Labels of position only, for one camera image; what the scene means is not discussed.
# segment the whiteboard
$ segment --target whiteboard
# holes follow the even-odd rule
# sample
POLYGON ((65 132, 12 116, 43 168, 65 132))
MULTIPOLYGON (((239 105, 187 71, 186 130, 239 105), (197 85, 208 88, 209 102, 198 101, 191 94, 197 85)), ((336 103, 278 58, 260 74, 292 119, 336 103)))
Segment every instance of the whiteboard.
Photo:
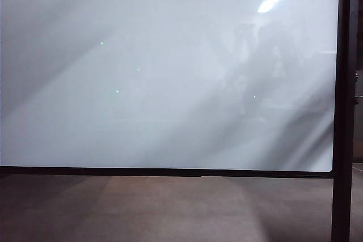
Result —
POLYGON ((1 165, 330 171, 338 0, 1 0, 1 165))

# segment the vertical post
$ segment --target vertical post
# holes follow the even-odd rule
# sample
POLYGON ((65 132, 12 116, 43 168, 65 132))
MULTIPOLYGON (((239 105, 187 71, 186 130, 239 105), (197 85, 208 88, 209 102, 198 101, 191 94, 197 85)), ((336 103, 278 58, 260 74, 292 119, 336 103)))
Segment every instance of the vertical post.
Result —
POLYGON ((358 0, 339 0, 331 232, 333 242, 348 242, 350 236, 357 23, 358 0))

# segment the carpeted floor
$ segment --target carpeted floor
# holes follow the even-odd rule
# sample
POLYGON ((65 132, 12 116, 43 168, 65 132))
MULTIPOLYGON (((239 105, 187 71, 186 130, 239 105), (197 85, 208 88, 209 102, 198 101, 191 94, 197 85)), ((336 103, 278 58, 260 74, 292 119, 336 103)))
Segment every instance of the carpeted floor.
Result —
POLYGON ((332 180, 11 175, 0 179, 0 242, 330 241, 331 205, 332 180))

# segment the floor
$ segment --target floor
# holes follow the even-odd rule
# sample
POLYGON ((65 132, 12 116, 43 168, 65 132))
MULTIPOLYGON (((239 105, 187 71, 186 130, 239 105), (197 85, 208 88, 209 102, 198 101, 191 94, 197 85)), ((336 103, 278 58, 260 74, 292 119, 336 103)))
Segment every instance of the floor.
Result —
POLYGON ((0 179, 0 242, 330 241, 331 197, 331 180, 11 175, 0 179))

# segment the glossy surface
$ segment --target glossy surface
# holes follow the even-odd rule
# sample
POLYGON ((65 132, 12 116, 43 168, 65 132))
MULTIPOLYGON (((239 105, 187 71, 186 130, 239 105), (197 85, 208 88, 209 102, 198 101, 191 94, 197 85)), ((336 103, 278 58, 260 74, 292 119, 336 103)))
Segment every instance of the glossy surface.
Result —
POLYGON ((2 165, 330 171, 338 0, 1 0, 2 165))

